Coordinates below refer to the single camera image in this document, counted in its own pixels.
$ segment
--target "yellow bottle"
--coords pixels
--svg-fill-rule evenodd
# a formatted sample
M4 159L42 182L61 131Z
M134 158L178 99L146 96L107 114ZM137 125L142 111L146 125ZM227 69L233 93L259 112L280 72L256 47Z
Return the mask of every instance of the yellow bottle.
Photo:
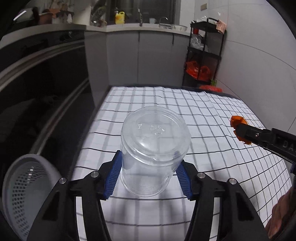
M124 24L125 12L116 12L115 14L115 24Z

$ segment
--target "wall outlet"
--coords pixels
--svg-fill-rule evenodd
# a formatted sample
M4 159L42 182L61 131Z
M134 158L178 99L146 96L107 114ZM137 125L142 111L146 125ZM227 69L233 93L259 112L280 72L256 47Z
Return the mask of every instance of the wall outlet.
M206 10L207 9L207 4L203 4L200 6L200 11Z

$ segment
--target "perforated basket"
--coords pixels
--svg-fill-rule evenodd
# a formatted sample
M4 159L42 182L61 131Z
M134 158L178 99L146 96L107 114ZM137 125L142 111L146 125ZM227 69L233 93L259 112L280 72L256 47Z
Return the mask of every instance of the perforated basket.
M9 167L2 187L3 210L22 240L27 239L39 209L60 178L56 168L36 154L21 156Z

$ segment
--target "checkered tablecloth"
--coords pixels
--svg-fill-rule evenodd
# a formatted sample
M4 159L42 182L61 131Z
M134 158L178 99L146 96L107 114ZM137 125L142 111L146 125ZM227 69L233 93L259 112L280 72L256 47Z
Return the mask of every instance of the checkered tablecloth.
M272 207L291 187L284 161L256 146L239 142L230 127L233 115L250 125L264 128L254 113L238 99L163 87L113 87L102 104L81 149L73 180L98 170L121 149L120 132L126 116L139 108L163 106L180 114L191 133L184 160L216 180L238 180L264 225ZM194 202L183 196L177 176L167 188L151 198L129 193L118 179L113 195L101 201L113 241L184 240ZM216 240L219 199L215 198L210 240ZM86 240L81 198L77 198L77 223L81 240Z

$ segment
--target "blue gripper pad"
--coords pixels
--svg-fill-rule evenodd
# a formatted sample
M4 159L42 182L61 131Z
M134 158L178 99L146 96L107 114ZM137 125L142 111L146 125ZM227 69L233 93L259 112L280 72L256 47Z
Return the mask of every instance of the blue gripper pad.
M115 160L114 159L112 160L114 161L114 163L105 181L104 197L106 199L108 199L109 196L113 194L113 191L122 167L122 153L121 151L117 151L116 154L117 154L117 157Z
M176 170L176 174L180 183L180 186L182 188L182 192L184 196L186 196L188 199L192 197L192 192L191 192L191 181L189 179L189 176L182 164L180 163L179 167Z

